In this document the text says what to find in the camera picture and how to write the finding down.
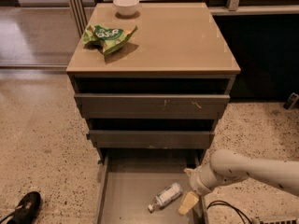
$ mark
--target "floor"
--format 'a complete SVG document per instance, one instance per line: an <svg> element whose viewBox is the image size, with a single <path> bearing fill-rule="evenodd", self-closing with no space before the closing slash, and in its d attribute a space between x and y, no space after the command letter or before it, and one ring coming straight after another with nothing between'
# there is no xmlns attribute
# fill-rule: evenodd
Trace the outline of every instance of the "floor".
<svg viewBox="0 0 299 224"><path fill-rule="evenodd" d="M0 7L0 37L0 64L68 63L78 43L68 9ZM0 71L0 217L38 190L35 223L95 223L101 165L73 95L64 72ZM298 117L298 107L287 111L282 103L230 103L204 163L219 148L299 161ZM299 198L252 179L217 188L205 202L218 199L249 217L299 217ZM207 213L211 224L242 223L224 206Z"/></svg>

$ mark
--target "power strip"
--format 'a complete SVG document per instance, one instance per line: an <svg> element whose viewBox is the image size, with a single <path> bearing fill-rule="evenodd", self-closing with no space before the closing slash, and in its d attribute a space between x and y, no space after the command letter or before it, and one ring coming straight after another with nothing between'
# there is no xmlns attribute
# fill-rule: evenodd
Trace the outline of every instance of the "power strip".
<svg viewBox="0 0 299 224"><path fill-rule="evenodd" d="M299 224L298 217L256 217L252 219L252 224Z"/></svg>

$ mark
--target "white robotic arm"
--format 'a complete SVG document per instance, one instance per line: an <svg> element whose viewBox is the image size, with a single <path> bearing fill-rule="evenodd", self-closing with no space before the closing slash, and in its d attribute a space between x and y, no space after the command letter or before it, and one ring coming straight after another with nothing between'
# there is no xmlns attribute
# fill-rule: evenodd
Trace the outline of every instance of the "white robotic arm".
<svg viewBox="0 0 299 224"><path fill-rule="evenodd" d="M193 191L204 196L214 188L253 178L299 196L299 162L252 159L227 149L215 151L210 162L186 169Z"/></svg>

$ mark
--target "bottle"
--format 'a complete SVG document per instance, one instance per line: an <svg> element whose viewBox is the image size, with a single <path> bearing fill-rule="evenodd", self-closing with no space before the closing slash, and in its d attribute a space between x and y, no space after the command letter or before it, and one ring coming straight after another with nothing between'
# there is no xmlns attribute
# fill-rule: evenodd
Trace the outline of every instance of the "bottle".
<svg viewBox="0 0 299 224"><path fill-rule="evenodd" d="M183 190L179 183L173 183L163 191L161 191L157 196L154 197L151 204L148 205L150 213L162 209L163 207L170 204L177 197L183 193Z"/></svg>

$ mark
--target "cable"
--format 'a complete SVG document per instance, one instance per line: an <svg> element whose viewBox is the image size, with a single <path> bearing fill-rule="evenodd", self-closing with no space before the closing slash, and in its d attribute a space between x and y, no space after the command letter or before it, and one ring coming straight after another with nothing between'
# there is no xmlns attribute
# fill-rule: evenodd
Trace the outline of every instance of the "cable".
<svg viewBox="0 0 299 224"><path fill-rule="evenodd" d="M249 219L249 217L246 216L241 210L239 210L238 208L234 207L233 205L231 205L231 204L229 204L229 203L227 203L227 202L225 202L225 201L222 201L222 200L217 200L217 201L214 201L214 202L210 203L210 204L208 205L208 207L206 208L206 210L207 210L208 208L210 208L210 207L212 207L212 206L216 206L216 205L224 205L224 206L228 206L228 207L233 208L233 209L237 212L237 214L240 216L240 218L242 219L242 221L243 221L244 224L246 224L244 218L245 218L250 224L252 224L252 222L251 222L251 220Z"/></svg>

